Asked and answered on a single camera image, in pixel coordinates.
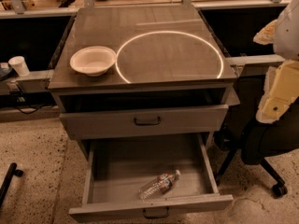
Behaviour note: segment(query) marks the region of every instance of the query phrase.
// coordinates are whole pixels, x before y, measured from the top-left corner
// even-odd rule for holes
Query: chair leg
[[[12,177],[15,175],[15,176],[18,176],[18,177],[21,177],[23,174],[23,171],[22,170],[19,170],[17,169],[17,164],[15,162],[11,163],[10,166],[9,166],[9,169],[7,171],[7,175],[3,181],[3,184],[0,188],[0,207],[3,203],[3,200],[5,199],[6,195],[7,195],[7,190],[8,190],[8,187],[10,185],[10,182],[11,182],[11,179]]]
[[[230,152],[226,156],[220,170],[214,175],[217,185],[219,185],[221,183],[221,178],[224,175],[224,173],[225,173],[226,169],[228,168],[228,166],[230,165],[230,163],[231,163],[232,159],[234,158],[236,152],[237,152],[237,149],[230,150]]]
[[[275,171],[275,169],[267,162],[266,159],[262,159],[261,166],[265,169],[265,171],[270,174],[276,181],[276,185],[272,187],[272,191],[277,197],[282,197],[283,195],[288,193],[287,187],[285,186],[285,182],[282,177]]]

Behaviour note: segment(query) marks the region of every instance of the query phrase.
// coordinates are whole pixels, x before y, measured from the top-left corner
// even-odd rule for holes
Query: drawer
[[[138,190],[157,175],[180,170],[166,194],[140,200]],[[169,134],[92,140],[77,222],[163,218],[224,209],[232,195],[220,195],[200,134]]]
[[[217,131],[227,105],[64,113],[60,118],[70,139],[97,139],[152,134]]]

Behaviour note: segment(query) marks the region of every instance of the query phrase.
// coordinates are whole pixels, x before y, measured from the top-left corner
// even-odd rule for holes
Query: terrazzo floor
[[[13,177],[2,207],[1,224],[75,224],[68,215],[81,204],[87,161],[77,143],[68,139],[57,108],[31,115],[0,109],[0,182],[12,162],[24,171]],[[216,147],[208,150],[211,166],[224,157]],[[268,159],[284,177],[289,193],[275,199],[274,180],[259,166],[245,166],[235,157],[223,177],[221,194],[234,201],[218,212],[178,215],[166,219],[126,219],[105,224],[297,224],[299,223],[299,150]]]

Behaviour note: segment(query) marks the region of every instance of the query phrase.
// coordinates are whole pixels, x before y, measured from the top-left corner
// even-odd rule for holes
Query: water bottle
[[[149,197],[164,194],[169,191],[180,177],[180,171],[176,170],[174,174],[162,174],[158,175],[155,179],[150,181],[147,185],[143,186],[139,190],[139,198],[142,200]]]

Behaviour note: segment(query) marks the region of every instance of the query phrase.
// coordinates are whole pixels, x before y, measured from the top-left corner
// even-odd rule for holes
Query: office chair
[[[276,181],[272,190],[277,197],[288,190],[282,177],[266,161],[265,157],[276,156],[299,148],[299,102],[273,124],[263,124],[255,119],[263,96],[264,76],[241,77],[235,83],[240,105],[231,106],[221,126],[214,134],[215,144],[229,153],[215,174],[219,185],[235,153],[241,149],[241,159],[247,165],[261,165]]]

